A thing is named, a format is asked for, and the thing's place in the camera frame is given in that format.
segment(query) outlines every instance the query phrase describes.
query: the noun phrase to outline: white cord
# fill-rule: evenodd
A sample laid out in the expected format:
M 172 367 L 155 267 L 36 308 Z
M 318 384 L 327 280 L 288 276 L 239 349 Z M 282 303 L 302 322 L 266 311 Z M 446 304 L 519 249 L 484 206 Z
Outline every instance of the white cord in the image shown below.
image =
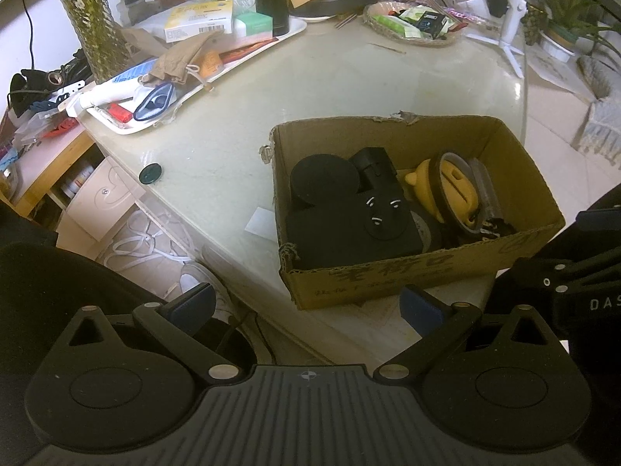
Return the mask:
M 144 230 L 132 227 L 132 221 L 137 216 L 144 216 L 147 219 L 147 226 L 144 228 Z M 129 219 L 127 219 L 125 225 L 127 226 L 127 229 L 134 233 L 136 236 L 129 236 L 114 243 L 112 246 L 113 252 L 104 258 L 105 267 L 110 267 L 108 266 L 108 262 L 111 258 L 115 256 L 132 256 L 137 258 L 135 261 L 130 261 L 129 263 L 124 264 L 120 268 L 115 269 L 116 272 L 128 270 L 129 268 L 132 268 L 138 264 L 142 264 L 147 261 L 151 261 L 152 259 L 158 259 L 161 257 L 165 257 L 166 259 L 170 259 L 172 261 L 177 261 L 178 263 L 186 263 L 193 260 L 191 257 L 179 256 L 178 253 L 176 253 L 173 249 L 172 245 L 170 248 L 170 253 L 157 249 L 155 247 L 155 239 L 156 237 L 164 234 L 164 232 L 162 230 L 158 230 L 157 233 L 155 233 L 154 235 L 150 235 L 148 233 L 148 230 L 151 227 L 151 219 L 149 219 L 142 211 L 136 210 L 134 213 L 132 213 L 129 216 Z M 136 242 L 136 245 L 131 250 L 121 250 L 120 247 L 130 242 Z M 147 244 L 147 251 L 140 252 L 145 243 Z

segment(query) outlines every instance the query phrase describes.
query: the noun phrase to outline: yellow toy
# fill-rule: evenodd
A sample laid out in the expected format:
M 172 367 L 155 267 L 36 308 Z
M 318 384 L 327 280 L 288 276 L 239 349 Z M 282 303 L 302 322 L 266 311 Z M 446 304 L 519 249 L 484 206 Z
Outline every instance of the yellow toy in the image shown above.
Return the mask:
M 416 171 L 406 175 L 405 181 L 412 186 L 414 194 L 425 210 L 439 222 L 445 224 L 435 204 L 431 186 L 429 185 L 430 161 L 424 160 L 420 163 Z M 476 223 L 476 213 L 479 208 L 479 197 L 476 188 L 468 177 L 453 163 L 443 160 L 440 170 L 442 171 L 442 186 L 444 187 L 444 193 L 446 199 L 448 199 L 449 206 L 460 221 L 470 228 L 473 227 Z

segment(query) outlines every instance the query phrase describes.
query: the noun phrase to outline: cardboard box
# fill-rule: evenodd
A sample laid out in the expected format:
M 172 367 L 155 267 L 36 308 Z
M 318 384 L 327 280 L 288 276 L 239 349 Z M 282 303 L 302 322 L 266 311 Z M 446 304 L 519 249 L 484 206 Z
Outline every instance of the cardboard box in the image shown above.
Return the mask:
M 274 176 L 280 276 L 302 310 L 390 296 L 406 284 L 428 288 L 495 273 L 519 257 L 534 255 L 564 226 L 535 163 L 502 121 L 493 117 L 415 117 L 410 122 L 378 117 L 309 119 L 276 126 L 270 141 L 270 147 L 262 149 L 262 157 L 264 162 L 271 161 Z M 311 154 L 329 153 L 347 159 L 366 146 L 386 148 L 400 177 L 441 151 L 478 157 L 492 177 L 505 220 L 519 232 L 417 256 L 295 270 L 295 246 L 288 242 L 284 230 L 291 208 L 291 169 Z
M 166 42 L 179 42 L 189 37 L 194 37 L 205 31 L 232 32 L 233 2 L 203 2 L 189 3 L 176 7 L 171 12 L 166 24 L 164 34 Z

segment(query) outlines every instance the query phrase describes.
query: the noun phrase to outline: white tray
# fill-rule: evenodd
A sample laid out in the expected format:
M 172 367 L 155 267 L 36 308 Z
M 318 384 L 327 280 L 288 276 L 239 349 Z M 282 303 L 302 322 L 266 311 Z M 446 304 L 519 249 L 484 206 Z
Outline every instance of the white tray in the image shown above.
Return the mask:
M 233 61 L 233 62 L 227 64 L 226 67 L 224 68 L 224 70 L 222 70 L 220 73 L 218 73 L 218 74 L 214 75 L 213 77 L 210 77 L 209 79 L 206 79 L 206 80 L 208 80 L 209 82 L 213 82 L 214 80 L 219 79 L 224 74 L 227 74 L 228 72 L 230 72 L 233 68 L 236 68 L 237 66 L 240 66 L 242 63 L 244 63 L 245 61 L 248 61 L 249 59 L 255 57 L 257 54 L 260 54 L 261 52 L 265 51 L 266 49 L 269 49 L 270 47 L 273 47 L 274 45 L 278 45 L 283 40 L 287 40 L 289 37 L 293 37 L 294 35 L 297 35 L 301 31 L 304 31 L 306 29 L 306 26 L 307 26 L 306 22 L 304 22 L 302 19 L 290 16 L 289 17 L 289 32 L 286 35 L 283 35 L 281 37 L 277 37 L 277 39 L 278 39 L 277 42 L 268 43 L 268 44 L 264 45 L 263 47 L 261 47 L 260 49 L 257 49 L 256 51 L 251 52 L 249 55 L 247 55 L 247 56 L 245 56 L 245 57 L 243 57 L 241 59 L 238 59 L 237 61 Z M 200 92 L 202 90 L 203 90 L 203 86 L 202 85 L 197 85 L 194 89 L 192 89 L 191 91 L 185 93 L 185 95 L 183 95 L 181 98 L 179 98 L 161 116 L 156 117 L 156 118 L 151 119 L 151 120 L 148 120 L 148 121 L 139 122 L 139 121 L 135 121 L 134 119 L 132 119 L 128 123 L 120 123 L 120 122 L 114 120 L 105 110 L 102 110 L 101 108 L 92 107 L 92 108 L 87 108 L 86 110 L 95 119 L 100 121 L 104 126 L 106 126 L 106 127 L 110 128 L 111 130 L 113 130 L 113 132 L 118 133 L 119 135 L 131 135 L 132 133 L 137 133 L 137 132 L 142 131 L 142 130 L 144 130 L 146 128 L 149 128 L 149 127 L 153 126 L 154 124 L 156 124 L 157 122 L 159 122 L 160 120 L 169 117 L 171 114 L 174 114 L 179 109 L 179 107 L 181 107 L 181 105 L 183 104 L 184 101 L 186 101 L 187 99 L 191 98 L 196 93 L 198 93 L 198 92 Z M 127 100 L 127 101 L 124 101 L 124 102 L 120 102 L 119 105 L 121 105 L 121 107 L 126 108 L 127 110 L 131 111 L 132 113 L 134 112 L 134 110 L 137 107 L 137 104 L 134 102 L 134 100 Z

